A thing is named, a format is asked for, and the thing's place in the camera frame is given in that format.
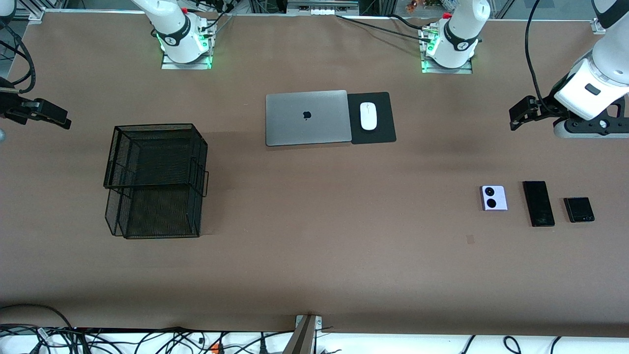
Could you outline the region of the lilac flip phone round lenses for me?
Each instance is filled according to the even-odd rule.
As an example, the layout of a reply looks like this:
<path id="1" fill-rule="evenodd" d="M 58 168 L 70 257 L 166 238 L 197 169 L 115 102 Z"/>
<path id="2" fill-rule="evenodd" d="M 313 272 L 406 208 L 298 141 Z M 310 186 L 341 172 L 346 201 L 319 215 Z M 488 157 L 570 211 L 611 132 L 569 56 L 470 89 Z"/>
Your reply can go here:
<path id="1" fill-rule="evenodd" d="M 483 185 L 480 188 L 484 211 L 507 211 L 505 189 L 501 185 Z"/>

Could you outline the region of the small black flip phone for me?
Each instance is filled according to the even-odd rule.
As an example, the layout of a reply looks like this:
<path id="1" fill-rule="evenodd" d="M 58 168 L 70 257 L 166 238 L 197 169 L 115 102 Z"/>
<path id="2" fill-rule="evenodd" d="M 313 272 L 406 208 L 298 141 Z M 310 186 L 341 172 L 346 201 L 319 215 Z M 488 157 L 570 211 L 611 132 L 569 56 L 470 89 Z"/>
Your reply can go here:
<path id="1" fill-rule="evenodd" d="M 564 204 L 571 223 L 595 221 L 595 215 L 588 197 L 564 198 Z"/>

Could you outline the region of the long black slab phone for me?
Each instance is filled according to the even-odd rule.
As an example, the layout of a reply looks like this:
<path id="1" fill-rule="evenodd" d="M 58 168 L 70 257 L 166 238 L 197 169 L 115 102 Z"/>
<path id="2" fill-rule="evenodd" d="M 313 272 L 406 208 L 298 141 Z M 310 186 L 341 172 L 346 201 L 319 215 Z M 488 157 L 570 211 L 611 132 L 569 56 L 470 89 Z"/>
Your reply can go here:
<path id="1" fill-rule="evenodd" d="M 522 186 L 532 227 L 555 226 L 546 182 L 523 181 Z"/>

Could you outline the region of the black mouse pad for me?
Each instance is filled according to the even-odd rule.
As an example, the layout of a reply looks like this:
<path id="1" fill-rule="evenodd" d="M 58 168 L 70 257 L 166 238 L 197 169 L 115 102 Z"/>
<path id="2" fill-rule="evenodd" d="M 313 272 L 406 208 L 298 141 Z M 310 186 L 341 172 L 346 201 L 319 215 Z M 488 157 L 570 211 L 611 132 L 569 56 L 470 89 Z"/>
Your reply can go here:
<path id="1" fill-rule="evenodd" d="M 396 141 L 395 121 L 388 92 L 354 93 L 347 95 L 352 144 L 393 143 Z M 360 103 L 375 103 L 378 124 L 373 131 L 360 127 Z"/>

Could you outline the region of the black two-tier mesh tray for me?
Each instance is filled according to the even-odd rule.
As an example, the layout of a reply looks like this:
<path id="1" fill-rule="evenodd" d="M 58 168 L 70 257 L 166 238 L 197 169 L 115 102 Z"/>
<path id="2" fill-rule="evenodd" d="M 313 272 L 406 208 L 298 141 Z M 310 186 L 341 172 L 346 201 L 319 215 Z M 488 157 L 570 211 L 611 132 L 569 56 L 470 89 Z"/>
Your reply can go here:
<path id="1" fill-rule="evenodd" d="M 114 128 L 104 176 L 105 220 L 124 239 L 201 234 L 207 142 L 193 124 Z"/>

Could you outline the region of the white computer mouse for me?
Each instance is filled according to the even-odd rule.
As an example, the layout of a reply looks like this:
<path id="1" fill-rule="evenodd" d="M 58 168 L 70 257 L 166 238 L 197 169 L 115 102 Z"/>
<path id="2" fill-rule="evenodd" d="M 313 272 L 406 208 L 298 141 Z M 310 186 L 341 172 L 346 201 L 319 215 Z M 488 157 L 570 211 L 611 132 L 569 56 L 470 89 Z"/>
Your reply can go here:
<path id="1" fill-rule="evenodd" d="M 360 103 L 360 127 L 365 131 L 373 131 L 377 128 L 378 118 L 375 103 Z"/>

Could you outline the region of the silver closed laptop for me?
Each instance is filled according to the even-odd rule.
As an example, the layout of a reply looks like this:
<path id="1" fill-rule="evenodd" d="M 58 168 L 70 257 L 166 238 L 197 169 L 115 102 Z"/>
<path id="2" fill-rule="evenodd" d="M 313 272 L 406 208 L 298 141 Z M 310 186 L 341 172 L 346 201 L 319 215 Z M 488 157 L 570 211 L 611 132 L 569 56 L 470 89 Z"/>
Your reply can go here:
<path id="1" fill-rule="evenodd" d="M 346 90 L 268 94 L 265 105 L 268 147 L 352 140 Z"/>

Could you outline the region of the white power strip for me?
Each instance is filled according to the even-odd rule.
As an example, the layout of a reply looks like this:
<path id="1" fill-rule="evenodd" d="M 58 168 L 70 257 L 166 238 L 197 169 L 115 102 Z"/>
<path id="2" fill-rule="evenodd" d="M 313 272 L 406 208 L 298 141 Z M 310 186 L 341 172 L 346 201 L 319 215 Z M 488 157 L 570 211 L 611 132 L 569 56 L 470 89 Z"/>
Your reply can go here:
<path id="1" fill-rule="evenodd" d="M 294 15 L 359 15 L 359 0 L 286 0 L 286 13 Z"/>

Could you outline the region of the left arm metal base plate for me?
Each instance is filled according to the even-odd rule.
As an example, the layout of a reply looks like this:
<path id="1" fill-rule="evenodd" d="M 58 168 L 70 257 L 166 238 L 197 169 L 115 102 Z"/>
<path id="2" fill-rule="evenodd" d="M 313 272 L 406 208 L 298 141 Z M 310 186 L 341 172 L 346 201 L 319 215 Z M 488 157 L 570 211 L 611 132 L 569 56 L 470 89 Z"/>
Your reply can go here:
<path id="1" fill-rule="evenodd" d="M 423 73 L 472 74 L 472 57 L 476 45 L 463 42 L 465 50 L 456 50 L 449 40 L 442 38 L 438 27 L 424 26 L 418 30 Z"/>

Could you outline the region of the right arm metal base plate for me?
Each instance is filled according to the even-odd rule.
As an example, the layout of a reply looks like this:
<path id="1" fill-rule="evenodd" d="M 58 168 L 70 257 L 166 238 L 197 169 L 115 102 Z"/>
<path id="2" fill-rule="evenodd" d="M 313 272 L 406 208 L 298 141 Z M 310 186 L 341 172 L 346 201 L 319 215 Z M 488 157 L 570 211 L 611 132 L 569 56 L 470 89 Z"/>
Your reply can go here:
<path id="1" fill-rule="evenodd" d="M 213 66 L 216 23 L 204 18 L 187 17 L 182 29 L 157 33 L 163 51 L 162 69 L 208 70 Z"/>

